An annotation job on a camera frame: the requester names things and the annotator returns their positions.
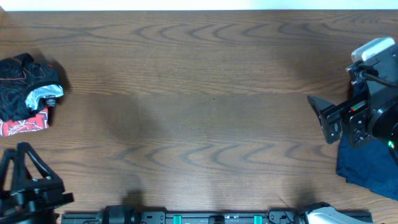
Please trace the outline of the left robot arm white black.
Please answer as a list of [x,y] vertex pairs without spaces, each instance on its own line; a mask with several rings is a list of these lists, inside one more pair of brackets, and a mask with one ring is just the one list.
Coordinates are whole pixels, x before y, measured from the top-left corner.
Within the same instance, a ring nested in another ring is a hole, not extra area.
[[140,224],[142,216],[127,205],[107,206],[98,212],[65,212],[56,209],[74,202],[63,180],[27,142],[5,150],[1,159],[1,223]]

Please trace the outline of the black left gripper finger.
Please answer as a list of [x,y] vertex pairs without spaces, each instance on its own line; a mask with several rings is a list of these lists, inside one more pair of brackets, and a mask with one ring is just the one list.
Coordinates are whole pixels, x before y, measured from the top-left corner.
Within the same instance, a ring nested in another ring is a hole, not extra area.
[[[29,172],[25,164],[25,157],[28,157],[34,167],[37,169],[41,177],[35,179]],[[28,142],[20,142],[17,144],[17,174],[19,174],[18,183],[30,184],[34,182],[42,182],[49,184],[61,184],[62,179],[42,160],[42,158],[36,153],[33,147]]]
[[15,158],[15,149],[6,149],[4,151],[3,157],[1,159],[1,193],[4,193],[4,184],[6,181],[7,171],[9,168],[9,163]]

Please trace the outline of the black cycling jersey orange lines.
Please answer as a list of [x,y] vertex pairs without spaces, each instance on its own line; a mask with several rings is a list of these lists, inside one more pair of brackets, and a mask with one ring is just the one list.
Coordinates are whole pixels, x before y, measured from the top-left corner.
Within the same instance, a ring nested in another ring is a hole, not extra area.
[[55,106],[64,95],[60,73],[23,53],[1,60],[1,121],[20,121]]

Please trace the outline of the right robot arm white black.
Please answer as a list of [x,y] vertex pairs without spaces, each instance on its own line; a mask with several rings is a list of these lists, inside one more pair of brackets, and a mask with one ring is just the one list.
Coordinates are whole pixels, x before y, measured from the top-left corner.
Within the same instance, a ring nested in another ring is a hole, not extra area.
[[353,94],[335,105],[309,95],[325,141],[338,142],[336,173],[397,200],[397,44],[362,46],[347,67]]

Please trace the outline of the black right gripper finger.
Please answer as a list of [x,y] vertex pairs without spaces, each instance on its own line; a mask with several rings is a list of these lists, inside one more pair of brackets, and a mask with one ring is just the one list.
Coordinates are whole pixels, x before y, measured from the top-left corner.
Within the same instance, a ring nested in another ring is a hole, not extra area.
[[333,103],[313,95],[308,95],[307,100],[319,120],[333,120],[336,118],[336,114],[333,111],[336,105]]
[[339,121],[329,123],[328,121],[321,122],[321,128],[328,144],[333,144],[340,139],[341,123]]

